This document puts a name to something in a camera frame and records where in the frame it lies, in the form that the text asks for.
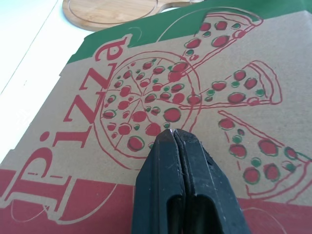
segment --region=black clamp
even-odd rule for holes
[[[229,180],[197,137],[165,130],[136,179],[132,234],[181,233],[250,231]]]

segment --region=wooden board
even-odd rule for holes
[[[171,7],[190,5],[190,0],[64,0],[63,12],[75,26],[99,31],[157,14]]]

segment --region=pizza box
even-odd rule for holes
[[[0,233],[129,234],[168,128],[202,141],[252,233],[311,233],[311,10],[207,1],[87,36],[0,165]]]

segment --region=green stripe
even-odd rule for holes
[[[120,39],[126,34],[133,34],[129,47],[154,43],[175,20],[187,13],[202,9],[179,20],[161,40],[192,35],[195,33],[194,25],[199,25],[205,15],[204,9],[218,6],[244,9],[263,19],[269,19],[303,10],[311,12],[312,0],[208,0],[196,3],[95,32],[84,39],[81,47],[71,56],[68,63],[92,57],[102,44]]]

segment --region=printed pizza illustration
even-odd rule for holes
[[[192,106],[193,109],[276,105],[282,101],[277,75],[267,64],[257,60],[225,79],[212,81],[201,94],[203,102]],[[181,109],[190,109],[190,106],[184,105]]]
[[[295,199],[309,186],[311,182],[305,176],[311,169],[310,157],[226,111],[218,113],[218,126],[224,131],[229,156],[236,158],[250,198],[269,199],[297,187]]]
[[[95,128],[102,149],[119,165],[139,169],[133,159],[144,162],[165,129],[192,130],[199,110],[179,109],[201,102],[196,72],[185,72],[189,66],[174,53],[144,52],[116,68]]]
[[[262,22],[260,17],[243,10],[220,7],[208,11],[194,38],[184,43],[183,56],[196,68]]]

